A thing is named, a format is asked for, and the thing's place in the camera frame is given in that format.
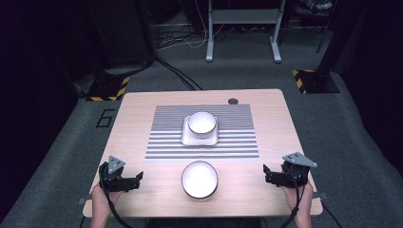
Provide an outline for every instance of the small black object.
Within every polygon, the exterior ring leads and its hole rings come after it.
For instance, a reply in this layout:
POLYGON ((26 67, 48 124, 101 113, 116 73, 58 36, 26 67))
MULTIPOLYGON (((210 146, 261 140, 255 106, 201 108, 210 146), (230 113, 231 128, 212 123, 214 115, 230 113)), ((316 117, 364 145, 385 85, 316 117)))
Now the small black object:
POLYGON ((125 163, 112 156, 109 156, 109 162, 104 162, 99 169, 100 186, 107 192, 128 192, 133 189, 139 189, 140 180, 143 173, 139 173, 136 178, 122 178, 125 163))
POLYGON ((238 102, 237 99, 231 98, 231 99, 228 100, 228 103, 229 103, 230 105, 237 105, 239 102, 238 102))
POLYGON ((300 153, 294 153, 283 157, 284 164, 281 165, 282 172, 272 172, 269 167, 263 165, 263 172, 266 174, 266 182, 275 184, 277 187, 285 186, 296 188, 308 182, 308 173, 311 167, 317 164, 300 153))

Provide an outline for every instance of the robotic hand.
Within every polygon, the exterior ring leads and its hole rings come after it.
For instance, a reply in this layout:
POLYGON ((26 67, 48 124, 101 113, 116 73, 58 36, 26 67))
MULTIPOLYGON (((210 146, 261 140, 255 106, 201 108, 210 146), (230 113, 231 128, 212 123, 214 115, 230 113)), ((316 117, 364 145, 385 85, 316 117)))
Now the robotic hand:
POLYGON ((317 164, 302 154, 296 152, 282 157, 285 161, 281 165, 282 172, 272 172, 269 167, 263 165, 263 172, 266 174, 266 182, 275 184, 277 187, 285 186, 298 188, 308 182, 310 167, 317 167, 317 164))

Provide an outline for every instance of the black cable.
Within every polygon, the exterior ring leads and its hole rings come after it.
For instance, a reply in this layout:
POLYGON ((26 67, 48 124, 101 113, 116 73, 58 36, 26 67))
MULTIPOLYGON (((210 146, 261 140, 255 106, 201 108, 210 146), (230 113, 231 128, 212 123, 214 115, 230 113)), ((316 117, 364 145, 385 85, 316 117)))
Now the black cable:
POLYGON ((180 80, 183 82, 183 84, 189 88, 190 90, 196 90, 195 87, 193 87, 187 80, 189 80, 191 83, 193 83, 199 90, 202 90, 202 88, 190 77, 188 77, 186 74, 184 74, 183 72, 181 72, 179 69, 171 66, 169 63, 166 62, 165 59, 160 58, 160 57, 156 57, 156 60, 158 63, 160 63, 161 65, 163 65, 164 67, 168 68, 169 70, 171 70, 172 72, 174 72, 179 78, 180 80))
POLYGON ((118 220, 119 223, 121 223, 121 225, 123 225, 124 227, 126 227, 126 228, 132 228, 129 224, 125 223, 125 222, 119 217, 118 212, 116 212, 115 205, 113 205, 113 202, 110 200, 109 192, 106 191, 106 189, 105 189, 105 187, 104 187, 104 182, 103 182, 103 179, 102 179, 102 178, 100 178, 100 184, 101 184, 101 186, 102 186, 102 189, 104 190, 104 194, 105 194, 106 199, 107 199, 107 204, 109 205, 109 208, 110 208, 110 211, 111 211, 112 214, 113 214, 113 217, 115 217, 115 219, 118 220))
POLYGON ((264 224, 266 225, 266 228, 269 228, 269 226, 267 225, 266 219, 263 218, 264 224))
POLYGON ((305 191, 305 185, 304 185, 303 188, 302 188, 301 196, 299 196, 299 188, 298 188, 298 185, 297 185, 297 182, 296 182, 296 178, 294 177, 293 173, 292 173, 289 169, 287 169, 287 171, 288 171, 288 173, 291 175, 291 177, 293 178, 294 186, 296 187, 297 203, 296 203, 296 206, 294 207, 294 209, 291 211, 291 215, 290 215, 290 216, 288 217, 288 219, 285 220, 285 222, 281 225, 281 228, 287 227, 287 226, 291 223, 291 221, 294 219, 294 217, 297 215, 297 211, 299 210, 299 208, 298 208, 298 207, 299 207, 299 203, 300 203, 300 200, 302 199, 303 193, 304 193, 304 191, 305 191))
POLYGON ((80 228, 82 228, 83 227, 83 224, 84 224, 84 221, 86 220, 86 217, 85 216, 83 216, 83 218, 81 218, 81 222, 80 222, 80 228))
POLYGON ((325 211, 327 211, 327 213, 329 213, 329 215, 330 215, 330 216, 333 218, 333 220, 337 223, 337 226, 340 227, 340 228, 342 228, 340 222, 338 222, 338 220, 337 220, 337 218, 335 217, 335 215, 333 215, 333 213, 329 210, 329 208, 328 208, 325 204, 323 204, 322 201, 321 201, 321 203, 322 203, 323 209, 325 209, 325 211))

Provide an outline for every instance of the hand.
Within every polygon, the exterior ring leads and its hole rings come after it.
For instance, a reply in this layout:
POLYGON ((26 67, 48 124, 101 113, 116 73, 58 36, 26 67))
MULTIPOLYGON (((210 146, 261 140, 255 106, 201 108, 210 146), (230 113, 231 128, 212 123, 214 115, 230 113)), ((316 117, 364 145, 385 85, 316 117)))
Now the hand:
MULTIPOLYGON (((119 197, 123 192, 111 192, 109 198, 114 205, 118 202, 119 197)), ((95 185, 92 188, 92 222, 91 228, 104 228, 106 227, 107 219, 110 216, 109 204, 107 198, 99 185, 95 185)))
MULTIPOLYGON (((290 210, 296 207, 297 203, 297 190, 295 188, 287 188, 281 186, 284 192, 285 198, 287 199, 287 204, 290 210)), ((299 196, 302 194, 303 187, 299 187, 299 196)), ((314 187, 310 182, 305 185, 305 190, 301 201, 299 202, 299 210, 295 217, 295 221, 298 228, 311 228, 311 206, 312 206, 312 195, 314 194, 314 187)))

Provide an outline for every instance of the bowl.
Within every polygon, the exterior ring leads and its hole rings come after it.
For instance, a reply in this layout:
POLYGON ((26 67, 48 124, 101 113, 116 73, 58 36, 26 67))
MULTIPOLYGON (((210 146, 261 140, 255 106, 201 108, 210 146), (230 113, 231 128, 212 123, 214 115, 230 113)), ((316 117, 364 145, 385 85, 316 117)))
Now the bowl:
POLYGON ((183 170, 183 190, 194 200, 208 200, 216 192, 218 185, 219 176, 208 162, 194 161, 183 170))
POLYGON ((208 137, 217 126, 217 118, 209 112, 196 112, 187 121, 189 129, 199 138, 208 137))

